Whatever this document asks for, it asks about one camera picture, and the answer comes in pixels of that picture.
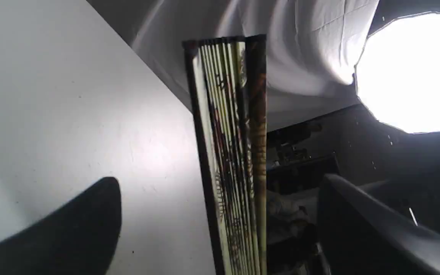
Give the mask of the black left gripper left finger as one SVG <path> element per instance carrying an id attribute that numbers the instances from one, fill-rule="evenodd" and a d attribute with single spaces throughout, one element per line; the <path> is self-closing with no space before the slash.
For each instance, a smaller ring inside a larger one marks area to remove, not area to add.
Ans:
<path id="1" fill-rule="evenodd" d="M 0 275 L 105 275 L 122 226 L 119 181 L 107 176 L 0 241 Z"/>

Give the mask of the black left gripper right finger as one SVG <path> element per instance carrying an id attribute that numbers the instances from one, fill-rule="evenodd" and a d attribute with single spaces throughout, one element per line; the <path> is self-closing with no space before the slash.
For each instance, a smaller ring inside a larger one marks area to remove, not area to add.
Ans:
<path id="1" fill-rule="evenodd" d="M 334 275 L 440 275 L 440 234 L 341 176 L 320 184 L 317 229 Z"/>

